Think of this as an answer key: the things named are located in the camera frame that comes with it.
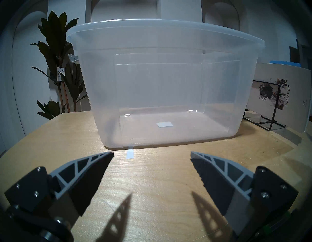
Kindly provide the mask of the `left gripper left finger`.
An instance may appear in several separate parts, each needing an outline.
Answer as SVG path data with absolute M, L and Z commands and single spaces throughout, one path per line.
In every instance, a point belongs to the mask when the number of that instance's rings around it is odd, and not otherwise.
M 11 206 L 38 217 L 61 217 L 73 226 L 83 216 L 114 158 L 104 152 L 79 158 L 47 173 L 38 166 L 4 192 Z

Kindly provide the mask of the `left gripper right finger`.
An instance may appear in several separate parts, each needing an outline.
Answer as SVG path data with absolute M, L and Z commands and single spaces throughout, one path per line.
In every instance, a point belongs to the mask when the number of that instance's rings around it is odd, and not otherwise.
M 266 237 L 289 219 L 299 192 L 268 167 L 252 172 L 232 160 L 195 151 L 191 162 L 234 240 Z

